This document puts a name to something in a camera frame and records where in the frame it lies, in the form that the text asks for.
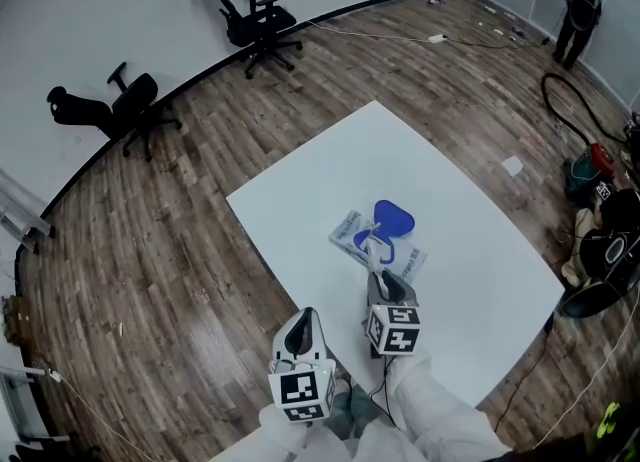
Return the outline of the reclined black office chair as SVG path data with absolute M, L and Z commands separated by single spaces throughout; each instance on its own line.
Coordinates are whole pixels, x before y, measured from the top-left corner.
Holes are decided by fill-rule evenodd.
M 108 84 L 115 83 L 120 90 L 111 106 L 103 101 L 72 95 L 62 86 L 54 87 L 48 93 L 46 102 L 57 124 L 94 126 L 110 140 L 119 140 L 130 134 L 122 148 L 125 158 L 130 155 L 130 146 L 141 139 L 145 160 L 151 162 L 151 132 L 170 124 L 180 130 L 182 123 L 177 118 L 164 115 L 173 110 L 173 105 L 156 102 L 158 84 L 150 74 L 143 73 L 129 85 L 125 83 L 122 73 L 126 65 L 126 62 L 122 62 L 107 79 Z

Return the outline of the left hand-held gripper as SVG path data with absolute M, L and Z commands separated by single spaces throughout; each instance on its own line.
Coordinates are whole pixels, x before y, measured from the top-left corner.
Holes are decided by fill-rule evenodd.
M 336 361 L 326 351 L 319 314 L 294 314 L 273 339 L 268 382 L 275 406 L 290 422 L 327 419 L 336 391 Z

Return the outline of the white table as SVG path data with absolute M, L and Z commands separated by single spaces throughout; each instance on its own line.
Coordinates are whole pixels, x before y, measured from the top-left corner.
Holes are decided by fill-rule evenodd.
M 387 199 L 426 254 L 413 286 L 434 378 L 479 404 L 529 348 L 563 291 L 535 248 L 449 159 L 371 102 L 231 193 L 228 203 L 293 302 L 317 310 L 326 343 L 366 390 L 382 379 L 362 323 L 366 268 L 335 247 L 350 211 Z

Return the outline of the person's grey trousers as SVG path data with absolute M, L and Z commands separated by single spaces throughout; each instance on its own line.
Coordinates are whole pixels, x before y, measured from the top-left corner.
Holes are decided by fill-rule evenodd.
M 325 421 L 339 439 L 359 439 L 366 426 L 381 415 L 381 410 L 358 384 L 336 379 L 336 389 L 329 418 Z

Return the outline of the upright black office chair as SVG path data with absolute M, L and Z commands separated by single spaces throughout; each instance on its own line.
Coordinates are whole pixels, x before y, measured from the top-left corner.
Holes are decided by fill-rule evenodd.
M 250 64 L 244 70 L 247 80 L 254 77 L 254 68 L 266 57 L 277 60 L 288 71 L 295 69 L 293 63 L 284 58 L 280 49 L 293 47 L 303 50 L 299 40 L 284 41 L 285 31 L 297 24 L 296 18 L 283 7 L 281 0 L 248 0 L 250 12 L 242 15 L 231 0 L 219 0 L 219 9 L 227 23 L 226 35 L 232 45 L 252 50 Z

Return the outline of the aluminium ladder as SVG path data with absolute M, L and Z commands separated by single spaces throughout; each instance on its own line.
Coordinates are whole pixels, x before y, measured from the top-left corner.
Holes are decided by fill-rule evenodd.
M 0 167 L 0 228 L 32 254 L 40 253 L 40 246 L 31 232 L 54 238 L 56 229 L 37 212 L 38 197 Z

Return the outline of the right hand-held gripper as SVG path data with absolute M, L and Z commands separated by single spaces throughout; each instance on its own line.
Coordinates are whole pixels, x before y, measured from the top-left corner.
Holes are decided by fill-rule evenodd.
M 384 270 L 368 274 L 369 303 L 416 303 L 415 290 L 400 276 Z M 414 353 L 420 336 L 416 304 L 374 304 L 369 307 L 367 338 L 372 356 Z

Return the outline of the white metal frame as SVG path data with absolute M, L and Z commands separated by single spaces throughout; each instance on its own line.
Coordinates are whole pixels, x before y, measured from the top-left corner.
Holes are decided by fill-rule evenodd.
M 31 385 L 45 375 L 44 370 L 0 365 L 0 458 L 11 455 L 17 445 L 70 440 L 68 435 L 49 434 L 35 403 Z

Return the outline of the person's right forearm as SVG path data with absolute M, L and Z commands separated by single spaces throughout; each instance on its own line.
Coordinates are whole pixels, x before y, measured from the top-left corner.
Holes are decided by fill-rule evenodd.
M 511 452 L 486 414 L 433 378 L 425 349 L 390 363 L 387 391 L 399 406 L 405 428 L 370 422 L 353 462 L 489 462 Z

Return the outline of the neon yellow item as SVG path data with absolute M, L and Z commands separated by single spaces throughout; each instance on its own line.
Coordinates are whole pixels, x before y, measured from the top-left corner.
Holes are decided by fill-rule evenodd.
M 596 439 L 599 442 L 610 442 L 614 438 L 617 424 L 621 421 L 622 405 L 619 402 L 611 402 L 605 409 L 600 423 L 596 429 Z

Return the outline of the person's left forearm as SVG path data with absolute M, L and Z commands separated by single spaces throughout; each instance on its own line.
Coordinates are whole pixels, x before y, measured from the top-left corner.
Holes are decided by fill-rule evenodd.
M 259 413 L 260 426 L 209 462 L 352 462 L 342 440 L 325 420 L 290 422 L 270 404 Z

